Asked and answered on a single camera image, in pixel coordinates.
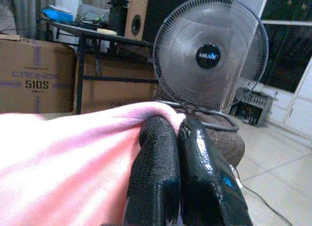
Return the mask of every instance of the speaker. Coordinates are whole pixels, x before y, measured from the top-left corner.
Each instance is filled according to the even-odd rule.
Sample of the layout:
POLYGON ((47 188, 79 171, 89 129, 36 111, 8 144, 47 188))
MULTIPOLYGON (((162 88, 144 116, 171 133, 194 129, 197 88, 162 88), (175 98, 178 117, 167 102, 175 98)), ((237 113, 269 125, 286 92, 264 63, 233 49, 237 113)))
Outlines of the speaker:
POLYGON ((125 36, 154 42, 163 20, 187 0, 130 0, 125 36))

